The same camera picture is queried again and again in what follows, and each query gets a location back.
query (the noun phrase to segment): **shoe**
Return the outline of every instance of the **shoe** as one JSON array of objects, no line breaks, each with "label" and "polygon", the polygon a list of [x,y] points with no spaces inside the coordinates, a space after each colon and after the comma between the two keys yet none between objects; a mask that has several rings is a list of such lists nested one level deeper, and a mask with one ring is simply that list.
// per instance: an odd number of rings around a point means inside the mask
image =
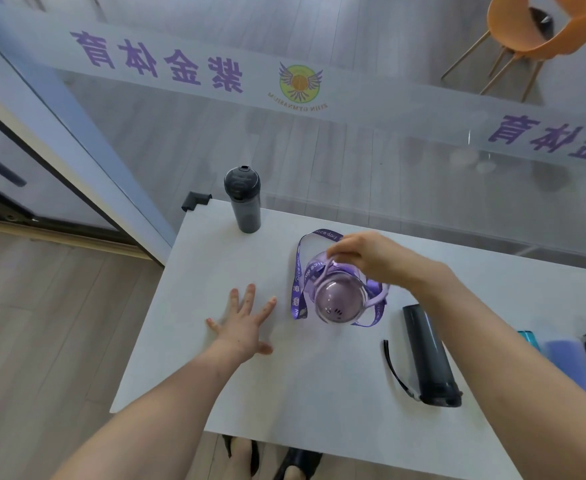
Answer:
[{"label": "shoe", "polygon": [[306,480],[315,475],[317,466],[320,464],[322,459],[322,453],[316,453],[315,451],[300,450],[299,448],[289,448],[287,455],[284,457],[278,472],[273,477],[273,480],[283,480],[284,472],[287,468],[294,466],[302,470],[302,473],[306,476]]},{"label": "shoe", "polygon": [[[226,446],[226,451],[228,452],[228,457],[231,458],[231,440],[234,438],[234,436],[222,435],[222,438],[224,438],[224,444]],[[251,476],[254,476],[259,468],[260,451],[257,449],[257,441],[251,440]]]}]

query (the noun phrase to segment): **chair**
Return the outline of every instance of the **chair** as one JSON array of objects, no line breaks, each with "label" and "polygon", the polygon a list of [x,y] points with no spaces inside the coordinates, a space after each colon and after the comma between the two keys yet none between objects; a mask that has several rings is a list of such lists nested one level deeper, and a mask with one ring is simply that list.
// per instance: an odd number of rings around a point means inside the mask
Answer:
[{"label": "chair", "polygon": [[502,49],[489,72],[489,77],[493,75],[507,52],[513,52],[513,56],[480,94],[485,94],[492,88],[515,61],[527,57],[535,61],[536,65],[522,94],[521,101],[526,101],[545,61],[556,55],[572,54],[586,43],[586,0],[555,0],[555,2],[569,15],[569,22],[557,35],[545,40],[531,16],[529,0],[492,0],[486,16],[489,30],[448,71],[444,72],[441,79],[448,76],[484,40],[492,36]]}]

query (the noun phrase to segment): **table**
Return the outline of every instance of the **table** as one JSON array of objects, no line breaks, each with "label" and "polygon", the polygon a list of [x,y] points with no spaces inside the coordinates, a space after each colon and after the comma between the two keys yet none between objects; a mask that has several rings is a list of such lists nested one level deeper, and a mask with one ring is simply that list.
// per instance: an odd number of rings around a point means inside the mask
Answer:
[{"label": "table", "polygon": [[[256,304],[279,304],[261,330],[272,356],[243,364],[220,394],[206,430],[468,480],[518,479],[516,469],[451,362],[464,391],[457,409],[416,403],[385,366],[417,386],[401,308],[415,303],[392,287],[380,323],[336,326],[294,321],[289,301],[297,242],[328,228],[362,228],[262,209],[262,227],[243,234],[229,203],[189,212],[157,288],[113,402],[121,410],[199,354],[213,339],[204,324],[219,317],[233,287],[257,285]],[[586,333],[586,270],[384,232],[448,263],[463,282],[518,330],[541,342]],[[307,257],[330,242],[313,236]]]}]

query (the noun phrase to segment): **person's left hand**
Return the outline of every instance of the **person's left hand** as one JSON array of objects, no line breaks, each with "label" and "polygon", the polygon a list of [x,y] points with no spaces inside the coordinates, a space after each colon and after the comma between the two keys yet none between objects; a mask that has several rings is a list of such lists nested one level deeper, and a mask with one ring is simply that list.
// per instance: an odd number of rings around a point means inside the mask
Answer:
[{"label": "person's left hand", "polygon": [[229,294],[230,311],[223,324],[207,318],[207,325],[217,334],[216,342],[237,353],[242,362],[246,362],[256,353],[270,355],[273,347],[258,339],[258,329],[275,308],[277,298],[271,297],[266,305],[255,315],[251,315],[255,299],[255,285],[246,287],[242,304],[239,304],[239,293],[236,288]]}]

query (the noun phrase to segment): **wooden chair leg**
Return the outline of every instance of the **wooden chair leg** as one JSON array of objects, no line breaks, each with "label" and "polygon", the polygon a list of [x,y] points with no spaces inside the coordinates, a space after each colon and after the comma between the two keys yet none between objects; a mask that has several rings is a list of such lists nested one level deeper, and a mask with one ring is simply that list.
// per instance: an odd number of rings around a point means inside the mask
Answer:
[{"label": "wooden chair leg", "polygon": [[488,39],[488,38],[489,38],[489,35],[491,35],[490,31],[487,31],[487,32],[486,32],[484,35],[482,35],[482,36],[480,37],[480,40],[478,40],[477,42],[475,42],[475,43],[474,43],[474,44],[471,46],[471,48],[469,48],[469,49],[468,49],[468,50],[467,50],[467,51],[464,53],[464,55],[462,55],[462,57],[460,57],[460,58],[459,58],[459,59],[458,59],[458,60],[455,62],[455,64],[451,65],[451,67],[449,67],[448,71],[446,71],[446,72],[444,72],[444,74],[442,74],[442,77],[441,77],[440,79],[441,79],[441,80],[443,80],[443,79],[444,79],[446,76],[448,76],[448,75],[449,75],[449,73],[450,73],[450,72],[451,72],[453,69],[455,69],[455,68],[456,68],[456,67],[457,67],[457,66],[460,64],[460,62],[462,62],[462,61],[463,61],[465,58],[467,58],[467,57],[468,57],[468,55],[469,55],[471,52],[473,52],[473,51],[474,51],[476,48],[478,48],[478,46],[479,46],[479,45],[480,45],[480,44],[481,44],[481,43],[482,43],[484,40]]},{"label": "wooden chair leg", "polygon": [[502,67],[501,71],[497,72],[495,77],[489,81],[489,83],[486,85],[486,87],[482,89],[482,92],[480,92],[480,94],[486,94],[486,92],[490,88],[492,88],[498,80],[500,80],[502,78],[502,76],[508,70],[508,68],[511,67],[511,65],[513,65],[513,63],[515,61],[517,61],[518,59],[519,59],[519,57],[516,57],[515,55],[513,55],[513,58],[510,61],[508,61],[504,67]]},{"label": "wooden chair leg", "polygon": [[542,69],[544,62],[545,61],[538,61],[535,66],[535,69],[533,69],[533,74],[531,74],[531,78],[529,79],[529,83],[527,85],[527,88],[524,89],[524,94],[522,94],[522,99],[521,99],[522,102],[526,101],[527,97],[529,97],[529,92],[531,92],[531,89],[533,89],[533,84],[535,83],[535,80],[537,79],[537,74],[539,74],[540,69]]},{"label": "wooden chair leg", "polygon": [[500,55],[497,56],[497,59],[495,60],[493,67],[491,67],[491,71],[489,72],[489,77],[493,76],[493,73],[497,69],[498,65],[500,65],[500,62],[502,62],[502,59],[504,58],[504,56],[506,55],[506,52],[508,52],[508,50],[509,50],[508,48],[502,47],[502,49],[500,51]]}]

